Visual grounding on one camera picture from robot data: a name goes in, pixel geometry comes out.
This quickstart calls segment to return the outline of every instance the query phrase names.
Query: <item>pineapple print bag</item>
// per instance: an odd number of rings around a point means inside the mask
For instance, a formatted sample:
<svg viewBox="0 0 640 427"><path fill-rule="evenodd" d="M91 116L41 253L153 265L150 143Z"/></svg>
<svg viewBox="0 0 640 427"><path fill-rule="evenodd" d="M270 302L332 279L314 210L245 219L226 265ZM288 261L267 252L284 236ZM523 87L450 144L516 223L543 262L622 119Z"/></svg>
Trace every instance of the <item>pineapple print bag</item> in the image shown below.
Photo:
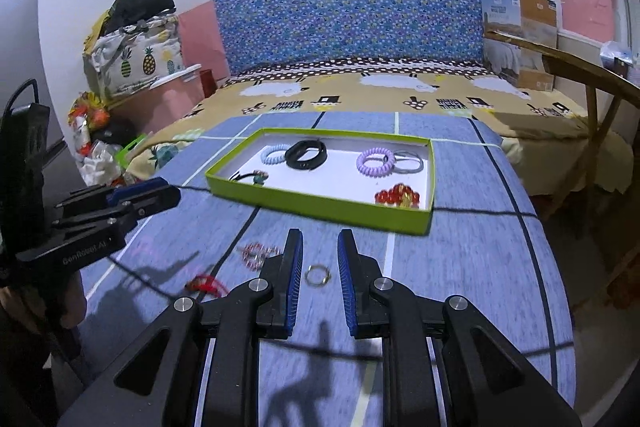
<svg viewBox="0 0 640 427"><path fill-rule="evenodd" d="M90 61L100 97L113 102L184 69L178 17L158 16L98 39Z"/></svg>

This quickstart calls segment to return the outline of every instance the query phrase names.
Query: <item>gold ring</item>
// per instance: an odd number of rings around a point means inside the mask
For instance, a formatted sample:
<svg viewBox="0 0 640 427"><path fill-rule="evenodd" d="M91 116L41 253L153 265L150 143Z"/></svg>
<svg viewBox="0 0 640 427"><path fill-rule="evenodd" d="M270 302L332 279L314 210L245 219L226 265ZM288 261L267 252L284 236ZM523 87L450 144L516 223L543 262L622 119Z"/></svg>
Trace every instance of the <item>gold ring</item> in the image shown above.
<svg viewBox="0 0 640 427"><path fill-rule="evenodd" d="M324 272L324 278L321 280L321 282L313 282L309 280L309 274L313 270L322 270ZM309 268L306 270L306 273L305 273L306 283L309 286L313 286L313 288L319 288L320 286L324 286L329 282L330 279L331 279L331 272L329 272L329 269L324 264L312 264L311 266L309 266Z"/></svg>

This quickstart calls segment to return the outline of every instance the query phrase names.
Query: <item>gray door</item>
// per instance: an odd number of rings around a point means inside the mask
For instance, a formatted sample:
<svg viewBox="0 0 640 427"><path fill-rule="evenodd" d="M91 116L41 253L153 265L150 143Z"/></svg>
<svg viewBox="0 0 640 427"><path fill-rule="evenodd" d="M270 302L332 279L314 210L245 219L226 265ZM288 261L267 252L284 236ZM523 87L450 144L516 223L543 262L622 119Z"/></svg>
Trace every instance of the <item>gray door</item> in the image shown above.
<svg viewBox="0 0 640 427"><path fill-rule="evenodd" d="M51 108L48 147L62 139L62 131L44 76L38 34L38 0L0 0L0 115L15 89L28 78L38 81L40 103ZM28 89L14 107L33 102L32 97L32 91Z"/></svg>

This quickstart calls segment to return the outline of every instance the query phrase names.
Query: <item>light blue spiral hair tie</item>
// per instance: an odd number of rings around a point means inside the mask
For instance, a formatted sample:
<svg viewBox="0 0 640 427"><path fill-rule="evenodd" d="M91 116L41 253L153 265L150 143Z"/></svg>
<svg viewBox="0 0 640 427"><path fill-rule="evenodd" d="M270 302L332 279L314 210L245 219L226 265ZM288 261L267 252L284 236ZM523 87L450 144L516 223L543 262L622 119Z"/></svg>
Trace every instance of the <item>light blue spiral hair tie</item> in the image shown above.
<svg viewBox="0 0 640 427"><path fill-rule="evenodd" d="M282 163L284 162L285 151L287 151L290 148L291 146L287 145L286 143L281 143L280 145L272 145L270 147L267 147L267 149L262 151L262 154L260 154L260 161L265 165L277 165L278 163ZM282 152L282 154L271 156L271 154L273 154L274 152Z"/></svg>

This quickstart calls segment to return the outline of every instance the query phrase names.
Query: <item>blue tablecloth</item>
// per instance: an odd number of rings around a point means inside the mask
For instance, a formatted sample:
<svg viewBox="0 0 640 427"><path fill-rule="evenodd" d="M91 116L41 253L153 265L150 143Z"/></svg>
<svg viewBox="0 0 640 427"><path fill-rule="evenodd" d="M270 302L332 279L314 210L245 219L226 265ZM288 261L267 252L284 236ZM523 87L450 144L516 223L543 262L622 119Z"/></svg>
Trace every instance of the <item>blue tablecloth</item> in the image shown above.
<svg viewBox="0 0 640 427"><path fill-rule="evenodd" d="M424 237L358 229L361 253L417 295L465 295L522 352L569 404L575 397L573 333L564 286L539 219L500 137L479 121L398 113L292 113L231 118L206 132L158 175L206 187L204 172L238 139L261 127L377 131L434 141L436 192ZM197 273L229 253L218 278L229 288L252 279L236 251L258 241L282 247L302 230L304 262L324 264L329 283L302 282L292 337L260 348L260 424L331 427L382 424L382 375L363 385L379 353L354 341L344 319L336 238L345 226L247 206L207 192L183 190L178 207L141 221L116 256L165 292L178 294ZM102 260L83 271L88 316L80 326L85 356L103 370L164 308L166 298Z"/></svg>

